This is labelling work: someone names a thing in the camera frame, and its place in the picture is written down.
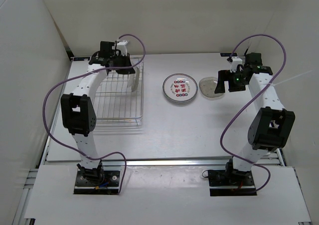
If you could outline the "clear glass plate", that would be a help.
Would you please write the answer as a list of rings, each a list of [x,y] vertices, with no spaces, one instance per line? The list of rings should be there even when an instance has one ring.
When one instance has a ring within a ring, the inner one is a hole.
[[[215,93],[216,88],[217,88],[216,77],[206,77],[201,79],[199,82],[200,92],[207,99],[218,99],[224,96],[223,93]]]
[[[131,90],[131,92],[134,92],[138,88],[139,84],[139,77],[140,77],[140,70],[139,68],[134,68],[135,73],[128,75],[128,85],[127,87]]]

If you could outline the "green rim dotted plate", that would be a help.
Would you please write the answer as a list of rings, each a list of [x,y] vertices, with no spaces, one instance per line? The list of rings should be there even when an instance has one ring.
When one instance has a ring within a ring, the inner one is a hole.
[[[198,84],[187,74],[175,73],[164,80],[162,90],[170,102],[186,104],[197,96]]]

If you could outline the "clear glass plate back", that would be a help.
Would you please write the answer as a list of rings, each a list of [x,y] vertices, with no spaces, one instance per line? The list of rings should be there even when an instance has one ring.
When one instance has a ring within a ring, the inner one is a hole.
[[[131,90],[131,92],[134,92],[138,88],[139,84],[139,77],[140,77],[140,70],[139,68],[134,68],[135,73],[128,75],[128,85],[127,87]]]

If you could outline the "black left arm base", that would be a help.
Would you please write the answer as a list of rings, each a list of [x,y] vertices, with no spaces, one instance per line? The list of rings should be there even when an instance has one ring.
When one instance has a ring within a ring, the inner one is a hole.
[[[73,194],[75,195],[117,195],[120,188],[120,175],[118,170],[105,170],[100,179],[89,179],[78,170]]]

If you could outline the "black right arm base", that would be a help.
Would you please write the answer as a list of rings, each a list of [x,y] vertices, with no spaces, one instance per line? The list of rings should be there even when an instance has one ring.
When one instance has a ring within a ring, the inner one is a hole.
[[[211,197],[256,196],[252,172],[234,170],[230,163],[223,170],[207,169],[201,174],[208,179]]]

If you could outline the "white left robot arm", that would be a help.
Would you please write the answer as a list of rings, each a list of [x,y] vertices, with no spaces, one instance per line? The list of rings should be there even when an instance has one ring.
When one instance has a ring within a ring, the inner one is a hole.
[[[63,126],[72,135],[77,149],[83,153],[78,168],[89,171],[87,179],[93,185],[101,184],[105,178],[104,172],[100,170],[101,160],[93,138],[97,123],[93,102],[98,87],[110,72],[110,67],[119,67],[115,72],[121,75],[131,76],[136,73],[127,50],[128,43],[127,40],[100,42],[100,50],[88,62],[88,75],[81,79],[71,93],[61,97]]]

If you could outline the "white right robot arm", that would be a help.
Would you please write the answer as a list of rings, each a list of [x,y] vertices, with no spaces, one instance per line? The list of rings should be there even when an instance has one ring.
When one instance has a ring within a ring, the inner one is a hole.
[[[271,83],[273,72],[262,64],[260,53],[249,53],[242,60],[238,56],[228,59],[229,70],[218,72],[216,94],[224,93],[225,83],[229,92],[249,89],[257,115],[248,129],[247,144],[240,153],[233,155],[226,164],[224,180],[237,184],[242,176],[251,171],[262,156],[286,145],[295,121],[293,111],[285,109]]]

